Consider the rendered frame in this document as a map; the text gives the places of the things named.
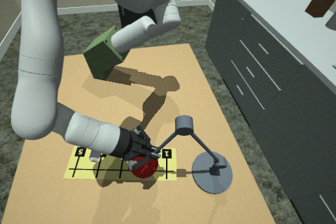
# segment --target green box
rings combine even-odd
[[[117,32],[113,26],[97,38],[87,47],[84,52],[86,63],[95,79],[106,80],[113,68],[124,62],[128,52],[120,54],[114,49],[111,37]]]

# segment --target white baseboard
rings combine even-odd
[[[187,7],[187,6],[199,6],[206,5],[212,11],[214,11],[214,4],[211,0],[181,0],[176,1],[177,7]],[[118,5],[96,5],[88,7],[71,7],[71,8],[58,8],[59,15],[66,14],[80,14],[80,13],[90,13],[90,12],[104,12],[104,11],[117,11]],[[21,12],[15,19],[12,27],[9,29],[5,38],[0,43],[0,61],[2,60],[4,54],[6,53],[8,47],[10,46],[13,38],[17,34],[19,28],[21,27]]]

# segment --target gray carpet floor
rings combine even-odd
[[[205,49],[211,9],[207,6],[178,9],[182,20],[178,28],[153,38],[138,48],[190,44],[276,223],[301,223]],[[114,25],[118,30],[121,29],[118,11],[61,15],[59,23],[65,55],[82,54],[94,38]],[[25,141],[14,133],[10,125],[10,112],[18,81],[20,35],[21,29],[0,61],[0,222]]]

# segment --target red ball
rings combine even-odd
[[[143,157],[135,157],[132,160],[139,162],[143,160]],[[150,159],[149,162],[139,167],[136,170],[132,170],[132,173],[138,178],[149,178],[153,175],[158,168],[159,161],[157,159]]]

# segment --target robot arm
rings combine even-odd
[[[180,24],[174,0],[116,1],[138,13],[152,8],[158,21],[155,24],[145,16],[117,32],[111,42],[121,53]],[[143,141],[141,132],[95,120],[57,102],[63,57],[57,0],[22,0],[18,85],[11,116],[14,132],[35,140],[53,131],[70,144],[91,149],[93,161],[98,153],[157,159],[159,155],[152,153],[155,148]]]

